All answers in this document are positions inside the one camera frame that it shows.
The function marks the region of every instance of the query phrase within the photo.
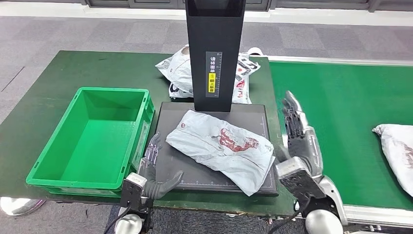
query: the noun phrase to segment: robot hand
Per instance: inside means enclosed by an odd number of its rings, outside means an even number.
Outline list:
[[[168,180],[165,183],[156,181],[156,159],[159,150],[162,148],[162,146],[159,145],[159,137],[160,134],[157,132],[150,140],[149,145],[146,148],[145,157],[142,159],[138,170],[138,174],[148,180],[143,188],[142,196],[152,200],[162,198],[167,192],[174,189],[184,176],[183,171],[178,171],[171,180]]]
[[[314,128],[308,125],[300,103],[290,91],[285,93],[282,103],[288,135],[288,153],[284,150],[284,155],[279,157],[280,162],[291,157],[299,157],[305,163],[312,178],[322,176],[322,157]]]

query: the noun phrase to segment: gray carpet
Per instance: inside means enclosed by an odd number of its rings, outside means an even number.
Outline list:
[[[245,23],[241,51],[267,55],[413,60],[413,28]],[[185,21],[0,17],[0,123],[59,50],[174,53],[188,42]],[[33,214],[0,213],[0,234],[102,234],[118,208],[47,202]],[[258,217],[155,210],[151,233],[265,233]],[[298,220],[279,233],[302,234]]]

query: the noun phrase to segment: green plastic crate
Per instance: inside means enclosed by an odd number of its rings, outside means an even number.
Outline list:
[[[26,182],[53,194],[120,197],[144,153],[153,112],[146,89],[80,88]]]

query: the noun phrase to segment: robotic arm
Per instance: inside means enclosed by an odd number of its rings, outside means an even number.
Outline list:
[[[295,96],[287,91],[283,100],[288,150],[282,147],[277,165],[280,182],[300,205],[310,234],[343,233],[347,225],[340,194],[332,180],[323,175],[323,163],[314,128]]]
[[[144,234],[151,228],[150,213],[153,201],[162,198],[166,193],[175,188],[184,176],[183,171],[178,171],[167,182],[156,181],[156,159],[162,146],[159,145],[159,132],[149,142],[142,158],[138,174],[131,173],[123,181],[121,195],[121,210],[116,222],[116,234]]]

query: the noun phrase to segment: white package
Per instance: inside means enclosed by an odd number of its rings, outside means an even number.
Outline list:
[[[372,131],[381,136],[381,148],[400,186],[413,196],[413,126],[380,124]]]
[[[191,64],[189,47],[176,52],[172,57],[155,66],[171,82],[169,97],[192,98]],[[232,103],[251,104],[249,98],[249,75],[260,68],[260,65],[248,60],[247,53],[238,56],[237,70],[235,74]]]
[[[246,195],[260,189],[274,162],[266,138],[207,114],[188,110],[166,142],[230,178]]]

